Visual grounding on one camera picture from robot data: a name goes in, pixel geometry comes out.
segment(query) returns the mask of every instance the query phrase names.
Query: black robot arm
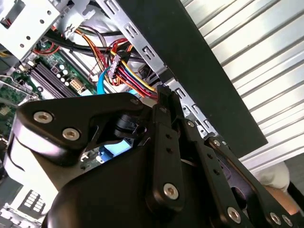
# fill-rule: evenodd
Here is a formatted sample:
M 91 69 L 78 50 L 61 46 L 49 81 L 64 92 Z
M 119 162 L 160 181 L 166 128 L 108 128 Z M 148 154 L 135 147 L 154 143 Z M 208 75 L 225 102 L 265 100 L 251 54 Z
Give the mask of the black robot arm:
M 84 151 L 124 138 L 132 149 L 77 170 Z M 18 160 L 21 152 L 31 167 Z M 5 166 L 24 179 L 33 170 L 46 174 L 56 198 L 45 228 L 299 227 L 221 136 L 200 137 L 163 86 L 153 108 L 128 93 L 24 104 Z M 46 186 L 35 186 L 46 195 Z

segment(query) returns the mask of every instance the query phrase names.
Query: silver ribbed surface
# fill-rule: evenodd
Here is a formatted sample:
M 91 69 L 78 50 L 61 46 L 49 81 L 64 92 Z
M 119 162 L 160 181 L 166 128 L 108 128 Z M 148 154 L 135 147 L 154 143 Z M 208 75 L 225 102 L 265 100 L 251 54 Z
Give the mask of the silver ribbed surface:
M 182 3 L 269 142 L 240 160 L 255 172 L 303 153 L 304 1 Z

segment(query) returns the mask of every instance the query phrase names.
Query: black side panel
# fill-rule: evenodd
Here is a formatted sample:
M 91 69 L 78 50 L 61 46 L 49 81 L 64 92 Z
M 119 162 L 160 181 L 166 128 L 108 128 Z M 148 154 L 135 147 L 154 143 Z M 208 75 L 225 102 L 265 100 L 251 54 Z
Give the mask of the black side panel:
M 237 157 L 267 143 L 179 0 L 117 0 Z

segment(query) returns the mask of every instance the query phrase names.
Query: metal bolt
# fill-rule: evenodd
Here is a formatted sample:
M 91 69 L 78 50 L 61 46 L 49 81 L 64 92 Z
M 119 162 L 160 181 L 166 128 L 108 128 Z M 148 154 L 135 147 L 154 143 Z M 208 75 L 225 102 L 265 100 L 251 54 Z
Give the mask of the metal bolt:
M 229 207 L 227 209 L 227 212 L 228 212 L 228 215 L 229 217 L 236 223 L 241 223 L 241 216 L 240 214 L 238 213 L 237 210 L 235 210 L 233 207 Z
M 74 128 L 66 128 L 63 130 L 62 135 L 65 139 L 75 141 L 80 138 L 80 133 Z
M 163 112 L 163 113 L 166 113 L 167 112 L 167 109 L 163 108 L 163 107 L 160 107 L 160 110 Z
M 163 186 L 163 192 L 171 200 L 176 200 L 179 197 L 179 191 L 173 184 L 170 183 L 166 183 Z
M 219 143 L 219 141 L 217 141 L 217 140 L 213 140 L 213 143 L 214 143 L 216 146 L 220 146 L 220 143 Z
M 135 100 L 135 99 L 131 99 L 131 102 L 132 102 L 133 104 L 135 104 L 135 105 L 136 105 L 136 104 L 137 104 L 137 105 L 139 104 L 139 101 L 138 101 L 138 100 Z
M 275 213 L 271 212 L 270 217 L 276 224 L 281 225 L 281 220 Z
M 291 221 L 286 215 L 282 215 L 282 218 L 283 218 L 284 221 L 287 223 L 287 225 L 289 225 L 290 227 L 293 226 L 292 221 Z
M 50 113 L 46 113 L 46 112 L 36 112 L 34 114 L 34 120 L 37 121 L 38 123 L 48 124 L 52 122 L 53 116 Z
M 190 127 L 194 127 L 195 125 L 194 125 L 194 123 L 192 122 L 192 121 L 188 121 L 188 125 L 190 126 Z

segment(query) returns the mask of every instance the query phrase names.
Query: yellow wire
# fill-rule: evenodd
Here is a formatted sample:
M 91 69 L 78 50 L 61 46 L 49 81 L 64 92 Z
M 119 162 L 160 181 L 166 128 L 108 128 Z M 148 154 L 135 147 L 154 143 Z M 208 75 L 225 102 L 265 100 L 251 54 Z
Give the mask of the yellow wire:
M 6 54 L 6 53 L 4 53 L 4 52 L 0 52 L 0 57 L 6 58 L 6 57 L 10 57 L 10 55 L 9 55 L 9 54 Z
M 112 50 L 111 50 L 111 54 L 112 55 L 116 55 L 116 53 L 115 52 L 113 52 Z M 149 86 L 147 83 L 145 83 L 140 77 L 138 77 L 130 68 L 129 68 L 129 66 L 126 64 L 126 62 L 125 61 L 123 61 L 122 60 L 122 64 L 125 66 L 125 68 L 127 68 L 127 70 L 141 83 L 141 84 L 143 84 L 146 88 L 148 88 L 148 89 L 150 89 L 150 90 L 152 90 L 152 91 L 155 91 L 155 88 L 153 88 L 153 87 L 151 87 L 151 86 Z

